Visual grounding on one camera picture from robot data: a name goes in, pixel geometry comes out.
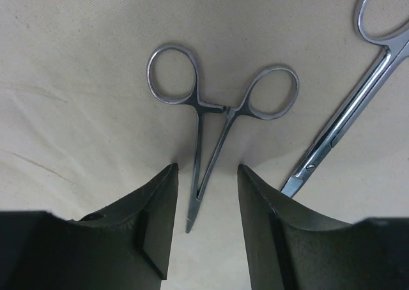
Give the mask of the steel hemostat forceps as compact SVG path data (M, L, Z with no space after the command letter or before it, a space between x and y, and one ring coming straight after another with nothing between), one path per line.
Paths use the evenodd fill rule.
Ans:
M181 98L175 98L173 96L163 95L158 91L158 84L154 80L154 64L156 59L168 50L175 50L180 54L186 56L193 68L194 79L192 83L192 91ZM265 76L270 73L283 71L291 76L291 88L293 89L292 95L284 102L278 111L271 113L265 113L259 109L253 107L251 103L251 94L256 84ZM233 126L236 118L240 116L248 116L251 118L260 119L263 121L272 121L283 117L294 105L297 96L300 91L300 79L292 69L292 67L285 64L268 65L260 70L255 77L250 81L244 94L243 100L236 107L230 107L225 105L218 105L214 103L206 102L201 98L201 80L200 69L196 55L188 47L178 43L164 43L159 45L150 55L146 65L146 78L148 87L152 95L159 101L169 105L189 105L195 109L197 114L197 132L196 132L196 148L194 153L194 163L192 171L192 183L189 195L189 207L187 212L187 219L185 224L185 232L188 234L191 232L197 215L199 213L201 202L204 198L204 194L212 174L213 168L220 155L223 144L228 136L228 133ZM226 117L225 125L220 133L220 137L217 141L217 145L213 151L212 157L206 167L203 179L199 179L201 168L201 153L202 143L204 135L204 119L206 114L222 114Z

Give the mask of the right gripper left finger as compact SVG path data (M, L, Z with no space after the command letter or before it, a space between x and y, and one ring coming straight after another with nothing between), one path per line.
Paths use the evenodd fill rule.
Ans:
M160 289L167 278L178 166L80 220L1 213L2 289Z

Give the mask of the beige cloth drape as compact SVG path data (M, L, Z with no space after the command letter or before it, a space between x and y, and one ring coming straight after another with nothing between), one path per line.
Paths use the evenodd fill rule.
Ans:
M275 188L380 53L354 30L357 0L1 0L1 209L80 219L180 170L164 289L250 289L236 170ZM197 116L156 100L146 63L162 43L196 52L201 95L236 106L264 66L300 93L281 119L239 117L185 233Z

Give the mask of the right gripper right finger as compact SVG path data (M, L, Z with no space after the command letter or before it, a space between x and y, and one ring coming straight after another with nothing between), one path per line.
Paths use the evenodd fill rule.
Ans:
M237 169L253 289L407 289L408 219L349 224L318 213Z

